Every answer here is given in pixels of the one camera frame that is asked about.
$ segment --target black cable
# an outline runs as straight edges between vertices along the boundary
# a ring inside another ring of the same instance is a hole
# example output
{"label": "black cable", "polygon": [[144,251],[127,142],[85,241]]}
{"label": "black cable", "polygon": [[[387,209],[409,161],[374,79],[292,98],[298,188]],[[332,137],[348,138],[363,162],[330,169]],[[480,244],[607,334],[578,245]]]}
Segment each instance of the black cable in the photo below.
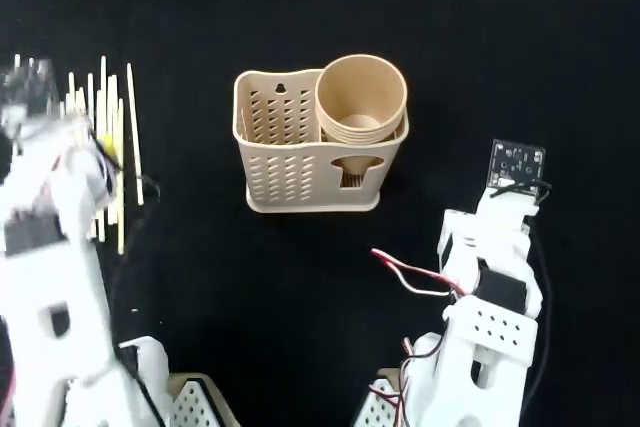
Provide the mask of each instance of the black cable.
{"label": "black cable", "polygon": [[140,377],[140,374],[138,373],[138,371],[132,368],[127,362],[122,360],[122,358],[120,357],[120,349],[116,348],[115,351],[116,351],[116,358],[118,359],[120,364],[122,364],[122,366],[124,367],[124,370],[126,370],[127,374],[129,374],[129,376],[136,382],[136,384],[138,384],[138,387],[140,388],[140,392],[142,392],[142,396],[144,397],[144,400],[147,402],[149,409],[151,409],[151,413],[153,414],[153,417],[156,419],[158,426],[166,427],[166,424],[162,419],[162,415],[160,415],[160,411],[158,410],[158,406],[155,404],[155,402],[151,398],[149,389],[147,389],[147,386],[142,380],[142,378]]}
{"label": "black cable", "polygon": [[533,179],[533,180],[528,180],[526,182],[516,182],[514,184],[500,187],[496,189],[496,191],[493,192],[491,195],[489,195],[489,198],[493,199],[495,197],[498,197],[499,195],[506,194],[507,192],[513,192],[515,190],[523,189],[527,187],[538,187],[538,188],[545,189],[545,193],[542,194],[538,199],[536,199],[536,205],[540,205],[547,197],[549,197],[549,194],[551,193],[551,189],[553,189],[553,186],[549,182],[545,182],[544,180],[539,180],[539,179]]}
{"label": "black cable", "polygon": [[549,351],[551,350],[551,312],[552,312],[552,302],[553,302],[553,289],[551,287],[551,279],[549,278],[549,271],[547,270],[547,261],[544,256],[544,249],[542,247],[542,242],[540,241],[540,236],[538,235],[538,230],[536,228],[536,224],[533,219],[529,219],[529,228],[531,231],[531,239],[536,251],[536,258],[538,261],[538,272],[540,273],[540,277],[542,278],[542,284],[544,287],[544,301],[545,301],[545,309],[544,309],[544,344],[542,347],[542,354],[540,359],[538,360],[538,368],[536,370],[535,376],[531,381],[531,385],[529,386],[529,390],[526,392],[524,399],[522,401],[522,410],[520,411],[520,418],[523,418],[527,408],[531,405],[531,401],[540,386],[540,382],[542,381],[542,376],[544,374],[544,370],[547,367],[547,362],[549,360]]}
{"label": "black cable", "polygon": [[409,362],[411,362],[411,360],[413,359],[428,359],[429,357],[432,357],[433,355],[437,354],[438,351],[440,350],[440,347],[442,347],[442,342],[444,341],[444,336],[447,333],[447,327],[449,325],[449,321],[447,320],[444,324],[444,332],[442,333],[442,335],[440,336],[440,338],[438,339],[438,342],[436,343],[436,345],[433,347],[433,349],[431,349],[429,352],[426,352],[424,354],[413,354],[413,355],[409,355],[400,365],[400,371],[398,372],[398,408],[402,409],[402,422],[404,424],[403,427],[411,427],[409,424],[409,419],[407,418],[407,409],[405,408],[405,401],[404,401],[404,386],[402,385],[403,383],[403,378],[404,378],[404,370],[407,367],[407,365],[409,364]]}
{"label": "black cable", "polygon": [[[117,159],[111,157],[106,152],[104,146],[98,141],[95,132],[93,130],[89,130],[89,134],[91,135],[91,138],[93,139],[93,141],[94,141],[94,143],[96,145],[96,148],[98,149],[98,152],[107,160],[107,162],[109,162],[109,164],[111,164],[111,166],[116,171],[122,172],[123,171],[122,166],[118,163]],[[113,273],[113,277],[111,279],[111,288],[109,289],[108,305],[109,305],[109,308],[112,310],[112,315],[111,315],[111,323],[112,323],[112,325],[111,325],[111,335],[112,335],[112,338],[113,338],[113,332],[114,332],[113,319],[115,318],[115,316],[113,315],[113,311],[115,310],[115,294],[116,294],[116,292],[118,290],[117,287],[118,287],[118,284],[119,284],[120,279],[122,277],[122,272],[125,270],[124,266],[129,261],[129,256],[131,254],[133,246],[135,245],[135,240],[137,239],[137,235],[142,230],[142,228],[145,226],[147,221],[151,218],[151,215],[155,211],[156,206],[160,203],[160,197],[161,197],[160,185],[158,185],[158,183],[155,180],[151,179],[147,175],[141,175],[138,178],[140,180],[142,180],[142,182],[144,184],[151,186],[155,190],[156,198],[155,198],[155,201],[151,205],[147,204],[147,208],[145,209],[145,212],[142,215],[142,217],[139,218],[138,220],[136,220],[136,222],[133,224],[133,227],[129,230],[129,233],[127,235],[128,238],[129,238],[129,242],[125,246],[124,253],[123,253],[122,257],[120,258],[120,261],[118,262],[116,270]],[[151,398],[151,394],[149,394],[149,390],[147,389],[147,386],[145,385],[145,383],[142,380],[142,378],[140,377],[140,374],[138,373],[137,370],[131,368],[127,362],[124,362],[122,360],[122,358],[120,356],[120,348],[116,344],[115,338],[113,338],[113,344],[114,344],[113,345],[113,351],[114,351],[114,354],[116,356],[116,359],[118,359],[118,361],[122,364],[122,366],[127,371],[129,376],[136,382],[136,384],[138,384],[138,387],[140,388],[140,391],[142,392],[142,396],[144,397],[144,400],[146,401],[147,405],[149,406],[149,409],[151,410],[151,413],[153,414],[156,422],[158,423],[158,426],[159,427],[166,427],[165,423],[164,423],[164,420],[162,420],[162,416],[160,415],[160,412],[158,411],[158,406],[155,404],[155,402]]]}

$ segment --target circuit board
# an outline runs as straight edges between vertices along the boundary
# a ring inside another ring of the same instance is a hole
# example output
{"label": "circuit board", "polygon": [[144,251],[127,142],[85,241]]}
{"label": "circuit board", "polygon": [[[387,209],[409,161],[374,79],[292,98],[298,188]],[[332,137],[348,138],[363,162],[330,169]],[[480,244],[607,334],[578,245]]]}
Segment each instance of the circuit board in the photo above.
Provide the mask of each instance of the circuit board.
{"label": "circuit board", "polygon": [[[497,189],[541,180],[545,156],[545,150],[540,147],[494,140],[487,187]],[[515,189],[514,192],[537,196],[538,189],[538,186],[528,185]]]}

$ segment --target paper cup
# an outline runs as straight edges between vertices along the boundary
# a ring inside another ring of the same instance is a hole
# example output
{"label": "paper cup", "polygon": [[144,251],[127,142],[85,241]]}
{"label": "paper cup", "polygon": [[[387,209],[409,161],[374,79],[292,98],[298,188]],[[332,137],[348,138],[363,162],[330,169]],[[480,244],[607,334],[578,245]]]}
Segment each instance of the paper cup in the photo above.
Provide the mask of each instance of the paper cup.
{"label": "paper cup", "polygon": [[318,122],[335,142],[381,142],[402,121],[406,104],[407,84],[400,71],[373,55],[331,62],[316,84]]}

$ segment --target table surface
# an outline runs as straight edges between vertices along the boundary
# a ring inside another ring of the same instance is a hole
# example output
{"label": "table surface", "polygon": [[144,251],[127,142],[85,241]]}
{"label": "table surface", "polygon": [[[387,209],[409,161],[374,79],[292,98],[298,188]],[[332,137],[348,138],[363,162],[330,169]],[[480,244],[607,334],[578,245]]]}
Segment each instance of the table surface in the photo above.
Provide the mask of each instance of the table surface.
{"label": "table surface", "polygon": [[[118,291],[116,335],[210,374],[244,425],[348,425],[403,336],[439,330],[371,246],[425,267],[445,208],[473,210],[493,138],[544,146],[538,229],[552,347],[522,425],[637,415],[639,0],[0,0],[0,54],[64,80],[133,62],[143,167],[162,202]],[[405,73],[411,134],[366,214],[251,212],[231,135],[249,69],[357,52]],[[109,271],[111,263],[104,263]]]}

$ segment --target mounting plate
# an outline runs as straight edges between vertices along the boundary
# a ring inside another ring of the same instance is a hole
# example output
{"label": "mounting plate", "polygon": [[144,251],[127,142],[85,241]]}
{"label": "mounting plate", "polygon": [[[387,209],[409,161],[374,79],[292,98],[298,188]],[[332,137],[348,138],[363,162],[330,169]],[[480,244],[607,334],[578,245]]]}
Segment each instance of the mounting plate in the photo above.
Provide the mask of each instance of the mounting plate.
{"label": "mounting plate", "polygon": [[209,397],[199,382],[189,380],[173,401],[171,427],[221,427]]}
{"label": "mounting plate", "polygon": [[[542,179],[545,150],[540,147],[494,140],[487,175],[487,187],[500,188],[513,183]],[[516,189],[521,194],[537,196],[537,186]]]}
{"label": "mounting plate", "polygon": [[[371,385],[382,392],[394,392],[387,379],[377,379]],[[396,409],[393,405],[382,400],[373,392],[369,392],[353,427],[393,427],[395,415]]]}

